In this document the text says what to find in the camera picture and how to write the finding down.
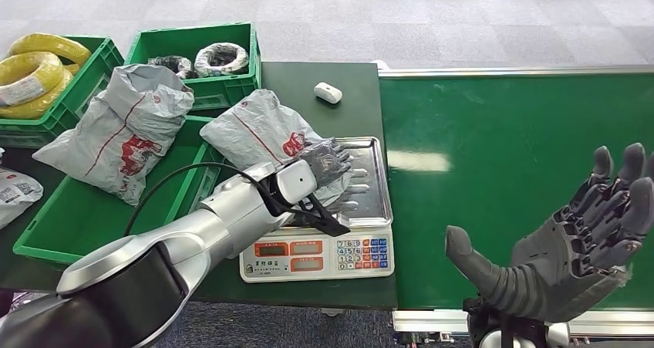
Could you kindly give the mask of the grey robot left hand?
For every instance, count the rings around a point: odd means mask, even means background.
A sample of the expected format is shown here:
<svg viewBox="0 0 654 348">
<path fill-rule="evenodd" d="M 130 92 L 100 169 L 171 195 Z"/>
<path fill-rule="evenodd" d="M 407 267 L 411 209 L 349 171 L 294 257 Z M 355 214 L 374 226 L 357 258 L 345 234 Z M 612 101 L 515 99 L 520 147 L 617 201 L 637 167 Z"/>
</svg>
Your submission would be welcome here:
<svg viewBox="0 0 654 348">
<path fill-rule="evenodd" d="M 352 168 L 351 154 L 334 137 L 311 142 L 296 159 L 308 163 L 318 188 L 337 181 Z"/>
</svg>

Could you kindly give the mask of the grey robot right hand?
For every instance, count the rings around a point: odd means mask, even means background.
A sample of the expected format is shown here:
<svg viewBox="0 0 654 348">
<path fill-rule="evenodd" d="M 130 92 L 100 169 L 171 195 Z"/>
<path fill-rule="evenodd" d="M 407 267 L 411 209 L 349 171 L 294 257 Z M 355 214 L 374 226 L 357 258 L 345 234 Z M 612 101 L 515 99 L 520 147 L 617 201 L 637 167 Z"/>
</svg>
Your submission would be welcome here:
<svg viewBox="0 0 654 348">
<path fill-rule="evenodd" d="M 653 158 L 640 143 L 613 171 L 607 147 L 571 200 L 518 240 L 511 263 L 479 253 L 467 232 L 448 226 L 445 253 L 490 307 L 512 316 L 563 323 L 601 302 L 630 277 L 626 266 L 653 225 Z"/>
</svg>

